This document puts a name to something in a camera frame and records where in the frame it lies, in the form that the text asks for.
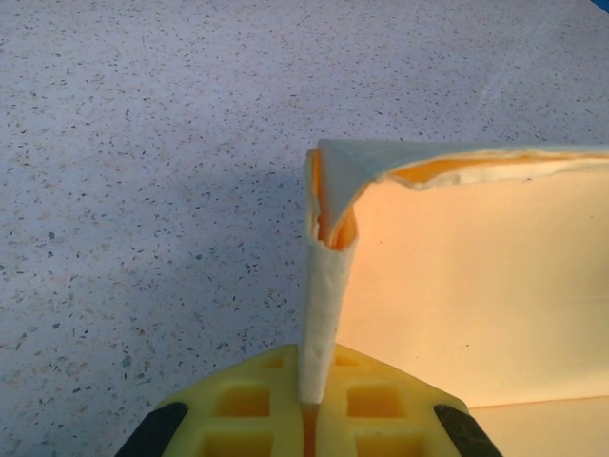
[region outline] folded paper edge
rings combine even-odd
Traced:
[[[298,384],[302,403],[322,402],[325,383],[332,365],[334,341],[338,330],[343,294],[346,290],[356,243],[344,250],[329,248],[320,239],[321,202],[319,176],[314,176],[315,149],[306,156],[305,181],[307,213],[305,219],[305,283],[303,334],[299,344]]]

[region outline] speckled countertop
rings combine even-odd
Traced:
[[[448,3],[0,4],[1,455],[295,342],[320,137],[609,142],[609,15]]]

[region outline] terrazzo surface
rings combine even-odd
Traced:
[[[0,455],[299,336],[319,138],[609,142],[587,0],[0,3]]]

